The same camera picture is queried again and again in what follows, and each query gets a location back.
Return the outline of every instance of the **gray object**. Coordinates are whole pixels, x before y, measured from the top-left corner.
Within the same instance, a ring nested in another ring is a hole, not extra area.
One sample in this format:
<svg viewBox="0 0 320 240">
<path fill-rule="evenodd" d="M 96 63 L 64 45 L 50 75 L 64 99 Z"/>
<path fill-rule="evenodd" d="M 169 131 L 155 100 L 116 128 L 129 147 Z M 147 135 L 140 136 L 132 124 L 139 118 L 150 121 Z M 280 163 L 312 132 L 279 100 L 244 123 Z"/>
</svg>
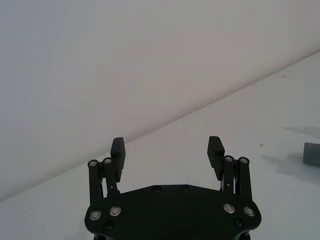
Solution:
<svg viewBox="0 0 320 240">
<path fill-rule="evenodd" d="M 320 144 L 304 143 L 303 162 L 305 164 L 320 166 Z"/>
</svg>

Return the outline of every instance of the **white floor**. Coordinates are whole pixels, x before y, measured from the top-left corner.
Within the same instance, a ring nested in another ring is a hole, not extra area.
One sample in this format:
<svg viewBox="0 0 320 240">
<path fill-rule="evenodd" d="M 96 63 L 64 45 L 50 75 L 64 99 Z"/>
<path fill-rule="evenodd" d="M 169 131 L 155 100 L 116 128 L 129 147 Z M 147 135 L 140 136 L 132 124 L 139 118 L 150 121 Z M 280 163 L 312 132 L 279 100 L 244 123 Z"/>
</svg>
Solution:
<svg viewBox="0 0 320 240">
<path fill-rule="evenodd" d="M 319 239 L 320 167 L 302 163 L 304 142 L 320 140 L 319 90 L 318 53 L 127 144 L 118 188 L 218 189 L 207 144 L 220 136 L 226 154 L 251 160 L 253 200 L 262 214 L 251 239 Z M 1 202 L 0 238 L 92 240 L 84 226 L 88 206 L 83 164 Z"/>
<path fill-rule="evenodd" d="M 0 0 L 0 201 L 320 51 L 319 10 Z"/>
</svg>

